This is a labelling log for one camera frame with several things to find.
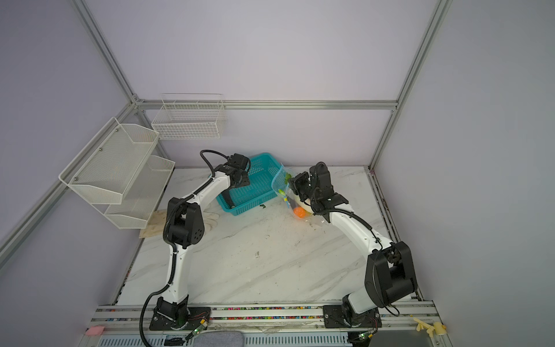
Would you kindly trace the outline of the teal plastic basket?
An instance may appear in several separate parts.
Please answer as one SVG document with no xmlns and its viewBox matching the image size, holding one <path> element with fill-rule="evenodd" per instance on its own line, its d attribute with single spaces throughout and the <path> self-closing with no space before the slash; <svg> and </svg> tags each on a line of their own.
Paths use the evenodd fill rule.
<svg viewBox="0 0 555 347">
<path fill-rule="evenodd" d="M 216 200 L 224 212 L 237 216 L 277 197 L 271 184 L 282 164 L 270 153 L 261 153 L 251 157 L 251 165 L 252 168 L 249 172 L 250 185 L 235 188 L 229 192 L 229 197 L 233 203 L 232 207 L 224 196 L 217 196 Z"/>
</svg>

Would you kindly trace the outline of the clear zip bag blue zipper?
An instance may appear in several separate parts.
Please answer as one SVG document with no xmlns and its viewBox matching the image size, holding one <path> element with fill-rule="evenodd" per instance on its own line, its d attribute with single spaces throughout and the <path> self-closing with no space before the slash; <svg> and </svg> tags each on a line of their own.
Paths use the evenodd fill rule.
<svg viewBox="0 0 555 347">
<path fill-rule="evenodd" d="M 297 221 L 323 224 L 325 222 L 324 218 L 313 214 L 312 209 L 307 204 L 300 201 L 300 198 L 294 194 L 291 185 L 289 183 L 284 183 L 286 172 L 290 173 L 292 175 L 292 178 L 295 176 L 295 173 L 292 170 L 286 168 L 284 165 L 281 165 L 271 182 L 271 188 L 273 189 L 274 193 L 281 199 L 283 204 L 286 206 L 289 214 Z M 286 196 L 280 195 L 280 193 L 278 192 L 279 189 L 285 190 Z M 293 213 L 293 209 L 297 206 L 300 206 L 306 210 L 307 214 L 305 218 L 298 218 L 297 216 L 295 216 L 295 214 Z"/>
</svg>

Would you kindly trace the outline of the orange tangerine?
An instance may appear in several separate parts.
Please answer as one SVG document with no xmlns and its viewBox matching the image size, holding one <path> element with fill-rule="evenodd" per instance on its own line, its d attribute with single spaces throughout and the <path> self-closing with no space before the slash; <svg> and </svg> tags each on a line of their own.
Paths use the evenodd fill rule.
<svg viewBox="0 0 555 347">
<path fill-rule="evenodd" d="M 300 206 L 297 206 L 293 209 L 293 213 L 295 214 L 295 216 L 297 216 L 298 218 L 305 218 L 306 217 L 306 210 L 303 209 Z"/>
</svg>

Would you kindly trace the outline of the dark green cucumber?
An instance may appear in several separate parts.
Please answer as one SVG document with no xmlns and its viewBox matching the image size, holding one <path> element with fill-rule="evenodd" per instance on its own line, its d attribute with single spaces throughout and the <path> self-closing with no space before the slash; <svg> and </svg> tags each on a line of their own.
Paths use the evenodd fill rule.
<svg viewBox="0 0 555 347">
<path fill-rule="evenodd" d="M 235 208 L 234 201 L 231 198 L 230 189 L 226 189 L 221 193 L 223 200 L 225 201 L 226 205 L 231 208 Z"/>
</svg>

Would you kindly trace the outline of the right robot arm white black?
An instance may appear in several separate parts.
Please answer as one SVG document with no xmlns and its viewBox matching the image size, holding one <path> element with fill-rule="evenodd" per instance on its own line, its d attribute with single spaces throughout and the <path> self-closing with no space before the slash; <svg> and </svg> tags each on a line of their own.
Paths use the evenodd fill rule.
<svg viewBox="0 0 555 347">
<path fill-rule="evenodd" d="M 380 234 L 358 215 L 349 201 L 335 191 L 325 163 L 319 162 L 288 178 L 288 187 L 312 214 L 342 231 L 366 259 L 362 287 L 345 297 L 343 306 L 348 314 L 391 307 L 418 290 L 410 247 Z"/>
</svg>

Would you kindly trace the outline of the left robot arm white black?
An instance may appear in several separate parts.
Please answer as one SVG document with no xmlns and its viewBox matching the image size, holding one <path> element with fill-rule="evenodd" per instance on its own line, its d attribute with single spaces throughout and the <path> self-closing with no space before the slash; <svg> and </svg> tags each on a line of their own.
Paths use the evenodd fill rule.
<svg viewBox="0 0 555 347">
<path fill-rule="evenodd" d="M 200 156 L 210 169 L 207 180 L 184 198 L 169 200 L 166 222 L 163 227 L 163 241 L 169 245 L 171 258 L 167 284 L 157 295 L 155 313 L 178 322 L 188 320 L 188 286 L 190 264 L 188 248 L 198 244 L 205 235 L 202 212 L 223 192 L 250 185 L 251 160 L 235 153 L 225 156 L 225 163 L 213 166 L 205 155 L 222 153 L 215 150 L 201 150 Z"/>
</svg>

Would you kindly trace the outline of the white mesh two-tier shelf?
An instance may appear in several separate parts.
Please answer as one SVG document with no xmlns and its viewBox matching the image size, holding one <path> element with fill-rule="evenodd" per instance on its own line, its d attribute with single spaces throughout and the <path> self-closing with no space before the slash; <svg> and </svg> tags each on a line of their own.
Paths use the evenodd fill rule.
<svg viewBox="0 0 555 347">
<path fill-rule="evenodd" d="M 59 180 L 119 229 L 143 229 L 175 168 L 157 156 L 159 134 L 110 119 Z"/>
</svg>

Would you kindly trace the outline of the grey cloth pad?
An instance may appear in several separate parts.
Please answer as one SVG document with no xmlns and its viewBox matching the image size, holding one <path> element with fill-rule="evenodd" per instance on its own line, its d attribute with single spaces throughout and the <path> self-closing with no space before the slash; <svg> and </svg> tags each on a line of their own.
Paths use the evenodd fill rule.
<svg viewBox="0 0 555 347">
<path fill-rule="evenodd" d="M 193 347 L 244 347 L 244 334 L 238 331 L 202 333 L 193 342 Z"/>
</svg>

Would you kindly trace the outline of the beige tape scraps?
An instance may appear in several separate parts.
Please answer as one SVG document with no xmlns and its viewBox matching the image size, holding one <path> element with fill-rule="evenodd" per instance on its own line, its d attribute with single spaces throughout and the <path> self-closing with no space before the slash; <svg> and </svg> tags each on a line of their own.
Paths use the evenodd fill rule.
<svg viewBox="0 0 555 347">
<path fill-rule="evenodd" d="M 427 323 L 423 320 L 418 318 L 413 318 L 413 321 L 416 322 L 416 330 L 417 331 L 425 331 L 430 338 L 442 335 L 447 335 L 447 328 L 439 321 L 435 321 L 433 323 Z"/>
</svg>

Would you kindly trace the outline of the pink sponge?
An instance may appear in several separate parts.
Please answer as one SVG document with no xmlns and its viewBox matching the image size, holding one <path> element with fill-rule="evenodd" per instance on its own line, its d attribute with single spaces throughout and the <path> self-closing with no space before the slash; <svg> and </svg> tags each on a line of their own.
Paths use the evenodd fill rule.
<svg viewBox="0 0 555 347">
<path fill-rule="evenodd" d="M 105 326 L 96 325 L 88 328 L 85 332 L 85 336 L 100 336 L 103 335 L 105 331 Z"/>
</svg>

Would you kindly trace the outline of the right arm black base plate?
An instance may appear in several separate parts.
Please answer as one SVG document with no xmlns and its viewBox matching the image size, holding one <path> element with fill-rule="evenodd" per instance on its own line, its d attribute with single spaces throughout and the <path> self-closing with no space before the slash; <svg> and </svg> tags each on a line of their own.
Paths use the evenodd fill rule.
<svg viewBox="0 0 555 347">
<path fill-rule="evenodd" d="M 381 328 L 377 309 L 358 314 L 344 305 L 325 305 L 322 308 L 325 328 Z"/>
</svg>

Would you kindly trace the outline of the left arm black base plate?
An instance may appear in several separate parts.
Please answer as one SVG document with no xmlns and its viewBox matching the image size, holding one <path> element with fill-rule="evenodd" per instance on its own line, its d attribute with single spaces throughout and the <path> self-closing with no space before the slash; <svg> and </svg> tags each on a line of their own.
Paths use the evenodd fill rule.
<svg viewBox="0 0 555 347">
<path fill-rule="evenodd" d="M 193 331 L 201 326 L 201 321 L 208 323 L 212 309 L 209 307 L 187 307 L 179 313 L 175 320 L 170 320 L 161 314 L 157 309 L 154 310 L 153 318 L 150 321 L 150 331 Z"/>
</svg>

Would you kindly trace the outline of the aluminium rail base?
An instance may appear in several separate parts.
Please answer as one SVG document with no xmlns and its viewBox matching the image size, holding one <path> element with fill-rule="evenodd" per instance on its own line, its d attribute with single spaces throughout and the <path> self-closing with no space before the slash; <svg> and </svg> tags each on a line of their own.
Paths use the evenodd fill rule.
<svg viewBox="0 0 555 347">
<path fill-rule="evenodd" d="M 289 304 L 214 304 L 208 323 L 193 331 L 150 331 L 153 308 L 100 306 L 89 327 L 105 326 L 103 335 L 83 336 L 80 346 L 192 346 L 202 333 L 238 331 L 245 346 L 451 346 L 449 335 L 430 338 L 416 330 L 418 318 L 442 322 L 432 302 L 409 300 L 399 313 L 377 309 L 381 328 L 325 328 L 322 308 L 338 302 Z"/>
</svg>

